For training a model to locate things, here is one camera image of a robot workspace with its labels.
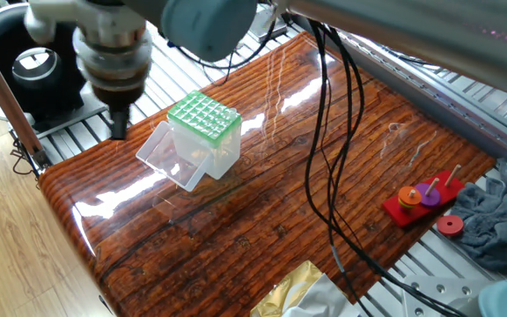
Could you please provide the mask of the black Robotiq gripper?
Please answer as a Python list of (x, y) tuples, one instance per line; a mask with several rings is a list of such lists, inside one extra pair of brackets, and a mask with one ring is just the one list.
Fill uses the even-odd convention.
[(93, 94), (108, 105), (111, 119), (111, 138), (124, 140), (129, 125), (129, 106), (138, 100), (144, 91), (144, 80), (141, 78), (105, 78), (90, 79)]

